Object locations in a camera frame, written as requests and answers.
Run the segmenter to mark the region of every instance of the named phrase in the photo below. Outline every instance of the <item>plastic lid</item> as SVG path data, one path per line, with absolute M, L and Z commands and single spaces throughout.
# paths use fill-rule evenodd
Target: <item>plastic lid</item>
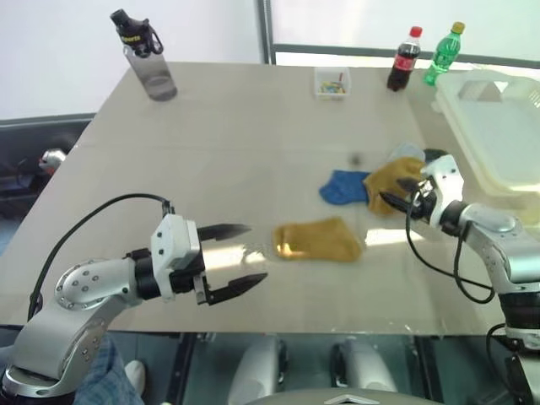
M 409 33 L 413 38 L 419 38 L 422 35 L 422 27 L 414 26 Z
M 465 24 L 464 23 L 461 23 L 459 21 L 456 21 L 453 25 L 452 25 L 452 32 L 456 33 L 456 34 L 461 34 L 463 31 L 465 30 Z

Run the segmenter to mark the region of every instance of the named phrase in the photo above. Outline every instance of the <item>sock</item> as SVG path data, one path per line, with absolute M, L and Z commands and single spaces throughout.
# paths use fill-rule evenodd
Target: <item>sock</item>
M 354 262 L 361 253 L 353 233 L 339 217 L 279 226 L 273 231 L 273 245 L 284 259 Z
M 397 179 L 413 178 L 420 181 L 420 169 L 424 167 L 424 162 L 415 158 L 400 158 L 382 166 L 378 171 L 371 173 L 364 180 L 365 188 L 369 195 L 368 209 L 372 213 L 388 215 L 395 210 L 388 205 L 379 194 L 380 192 L 391 192 L 392 194 L 405 198 L 409 193 L 403 190 L 397 183 Z
M 335 170 L 328 183 L 319 189 L 324 201 L 333 205 L 367 202 L 368 193 L 362 181 L 370 173 Z

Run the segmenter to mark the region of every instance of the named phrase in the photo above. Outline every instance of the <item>green bottle cap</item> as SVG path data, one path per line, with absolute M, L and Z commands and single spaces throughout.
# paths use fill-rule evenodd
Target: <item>green bottle cap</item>
M 463 31 L 465 30 L 465 24 L 464 23 L 460 23 L 459 21 L 456 21 L 453 25 L 452 25 L 452 32 L 455 33 L 455 34 L 462 34 Z

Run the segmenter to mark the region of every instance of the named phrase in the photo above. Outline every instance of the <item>green soda bottle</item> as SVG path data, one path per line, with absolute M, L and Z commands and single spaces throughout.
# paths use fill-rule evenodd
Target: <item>green soda bottle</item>
M 456 60 L 457 54 L 462 45 L 462 32 L 465 29 L 465 24 L 455 22 L 452 25 L 450 34 L 445 36 L 433 56 L 433 62 L 428 71 L 424 75 L 424 82 L 430 86 L 435 86 L 435 80 L 441 73 L 448 72 L 452 62 Z

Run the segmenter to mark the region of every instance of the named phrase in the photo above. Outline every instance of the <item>red label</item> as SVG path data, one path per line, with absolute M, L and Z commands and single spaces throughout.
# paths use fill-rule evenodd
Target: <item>red label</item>
M 413 70 L 415 62 L 416 59 L 409 59 L 408 57 L 396 55 L 396 59 L 394 60 L 394 67 L 399 70 Z

